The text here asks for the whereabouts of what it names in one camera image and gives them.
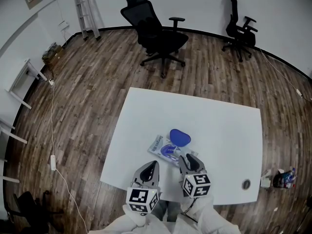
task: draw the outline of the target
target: blue object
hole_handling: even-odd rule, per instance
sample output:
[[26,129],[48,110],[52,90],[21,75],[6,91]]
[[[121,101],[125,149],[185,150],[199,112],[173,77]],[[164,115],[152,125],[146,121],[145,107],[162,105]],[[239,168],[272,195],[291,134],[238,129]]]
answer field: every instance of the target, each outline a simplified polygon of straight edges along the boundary
[[178,148],[174,145],[168,144],[165,145],[164,147],[162,147],[160,149],[160,152],[163,156],[173,160],[173,161],[178,161],[179,158],[175,156],[174,152],[175,152],[175,148]]
[[191,142],[191,137],[178,129],[172,129],[170,131],[170,140],[174,145],[183,147]]

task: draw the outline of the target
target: power strip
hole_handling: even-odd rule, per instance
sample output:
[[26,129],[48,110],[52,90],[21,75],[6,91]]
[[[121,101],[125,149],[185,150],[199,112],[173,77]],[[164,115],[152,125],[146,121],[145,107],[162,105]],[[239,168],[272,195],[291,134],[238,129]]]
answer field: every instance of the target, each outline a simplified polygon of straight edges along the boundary
[[55,155],[51,155],[51,170],[55,171],[57,169],[57,163],[55,159]]

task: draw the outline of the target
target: black office chair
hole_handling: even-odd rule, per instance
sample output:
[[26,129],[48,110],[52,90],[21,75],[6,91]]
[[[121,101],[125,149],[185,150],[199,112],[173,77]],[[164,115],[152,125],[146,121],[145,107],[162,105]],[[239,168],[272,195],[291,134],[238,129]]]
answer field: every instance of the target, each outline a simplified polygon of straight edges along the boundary
[[143,60],[140,65],[150,60],[162,59],[161,77],[165,78],[164,73],[165,59],[175,60],[185,66],[185,61],[171,56],[170,53],[178,52],[188,40],[188,36],[176,31],[177,22],[184,21],[184,18],[169,18],[174,21],[174,30],[163,30],[158,20],[153,6],[148,0],[127,0],[128,6],[120,12],[127,21],[135,27],[138,34],[138,43],[146,48],[148,56],[158,53],[155,56]]
[[239,61],[242,62],[242,54],[241,50],[247,52],[249,54],[249,58],[252,57],[252,54],[243,47],[243,45],[247,45],[249,47],[255,46],[255,36],[251,30],[258,32],[255,28],[252,28],[248,24],[250,21],[256,22],[254,19],[245,17],[246,22],[243,27],[239,27],[236,25],[238,21],[238,14],[237,14],[237,0],[231,0],[232,2],[232,15],[231,21],[226,28],[226,32],[229,37],[233,37],[233,41],[231,44],[223,46],[222,51],[225,51],[226,48],[234,48],[239,54]]
[[58,232],[63,233],[63,229],[60,229],[54,225],[50,215],[63,214],[64,211],[50,212],[46,209],[45,195],[49,192],[45,191],[42,197],[42,206],[40,206],[39,198],[34,201],[30,192],[24,192],[19,198],[14,194],[15,203],[19,209],[19,212],[9,210],[11,218],[12,215],[23,216],[27,219],[30,227],[26,227],[22,230],[22,234],[46,234],[49,232],[49,222]]

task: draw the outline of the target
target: electrical cable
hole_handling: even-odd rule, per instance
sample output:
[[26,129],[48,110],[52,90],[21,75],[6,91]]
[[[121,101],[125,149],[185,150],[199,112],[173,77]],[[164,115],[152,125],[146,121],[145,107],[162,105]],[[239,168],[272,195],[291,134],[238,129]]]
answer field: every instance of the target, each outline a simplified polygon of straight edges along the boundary
[[308,102],[312,102],[312,98],[310,98],[311,100],[308,100],[301,93],[299,93],[300,91],[277,68],[275,68],[275,66],[272,63],[270,63],[268,58],[262,52],[262,49],[260,49],[260,51],[261,51],[263,57],[265,58],[265,60],[267,60],[267,62],[296,90],[296,92],[300,95],[300,97],[302,97],[304,100],[306,100]]
[[181,213],[181,215],[188,217],[189,219],[193,220],[195,223],[198,223],[195,219],[193,219],[192,217],[188,216],[186,213],[193,207],[193,205],[195,204],[195,201],[198,198],[195,198],[194,201],[192,202],[191,206],[184,212]]
[[[51,107],[51,128],[52,128],[52,154],[54,155],[54,133],[53,133],[53,120],[52,120],[52,114],[53,114],[53,101],[54,101],[54,91],[55,91],[55,81],[53,81],[54,84],[53,84],[53,95],[52,95],[52,107]],[[67,184],[67,181],[66,179],[63,177],[63,175],[59,172],[58,169],[56,169],[56,171],[59,173],[59,175],[64,179],[65,181],[65,184],[66,184],[66,187],[67,187],[67,191],[69,193],[69,195],[72,197],[72,199],[74,200],[75,204],[76,204],[76,207],[77,207],[77,210],[78,210],[78,213],[79,213],[79,216],[81,217],[83,223],[84,223],[84,227],[86,228],[86,232],[88,234],[88,229],[87,229],[87,225],[86,225],[86,222],[84,221],[83,217],[81,216],[81,213],[79,211],[79,207],[78,207],[78,204],[74,198],[74,196],[70,193],[69,191],[69,187],[68,187],[68,184]]]
[[[59,1],[58,0],[56,0],[56,2],[57,2],[57,4],[58,4],[58,9],[59,9],[59,12],[60,12],[60,17],[62,18],[62,22],[61,23],[63,23],[65,20],[64,20],[64,18],[63,18],[63,14],[62,14],[62,10],[61,10],[61,8],[60,8],[60,5],[59,5]],[[63,46],[63,47],[66,47],[67,46],[67,40],[66,40],[66,37],[65,37],[65,32],[66,32],[66,29],[63,29],[63,30],[61,30],[61,31],[64,31],[64,35],[63,35],[63,37],[64,37],[64,39],[65,39],[65,45]]]
[[47,69],[50,71],[50,73],[52,75],[52,80],[54,80],[54,72],[53,72],[53,70],[49,68],[49,65],[48,65]]

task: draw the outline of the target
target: white power cord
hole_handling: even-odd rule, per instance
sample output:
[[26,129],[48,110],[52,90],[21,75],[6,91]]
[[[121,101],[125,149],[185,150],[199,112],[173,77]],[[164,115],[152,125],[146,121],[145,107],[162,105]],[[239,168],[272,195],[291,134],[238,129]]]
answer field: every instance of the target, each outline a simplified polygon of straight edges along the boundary
[[69,193],[69,195],[72,197],[72,199],[74,200],[76,206],[77,206],[77,210],[78,213],[84,223],[84,227],[86,228],[86,233],[88,234],[88,229],[87,229],[87,225],[86,222],[84,221],[83,217],[81,216],[81,213],[79,211],[79,207],[78,204],[74,198],[74,196],[70,193],[69,188],[68,188],[68,184],[66,179],[63,177],[63,175],[59,172],[59,170],[56,168],[56,160],[55,160],[55,156],[54,156],[54,133],[53,133],[53,120],[52,120],[52,114],[53,114],[53,101],[54,101],[54,90],[55,90],[55,82],[53,80],[49,80],[51,86],[53,86],[53,95],[52,95],[52,107],[51,107],[51,128],[52,128],[52,155],[51,155],[51,170],[52,171],[57,171],[59,173],[59,175],[64,179],[66,187],[67,187],[67,191]]
[[264,55],[264,53],[262,52],[262,49],[260,49],[263,57],[265,58],[265,60],[267,60],[267,62],[296,90],[297,94],[299,94],[299,96],[303,99],[305,99],[306,101],[309,101],[308,99],[304,98],[302,93],[299,91],[299,89],[297,89],[277,68],[275,68],[275,66],[270,63],[270,61],[267,59],[267,57]]
[[[59,12],[60,12],[60,17],[62,18],[62,22],[61,22],[61,23],[63,23],[65,20],[64,20],[64,18],[63,18],[62,10],[61,10],[60,5],[59,5],[59,0],[56,0],[56,2],[57,2],[57,4],[58,4],[58,9],[59,9]],[[65,39],[65,43],[66,43],[66,45],[65,45],[64,47],[66,47],[66,46],[67,46],[67,40],[66,40],[66,37],[65,37],[65,33],[67,32],[67,31],[66,31],[66,28],[62,29],[61,31],[64,32],[64,34],[62,34],[62,35],[63,35],[63,37],[64,37],[64,39]]]

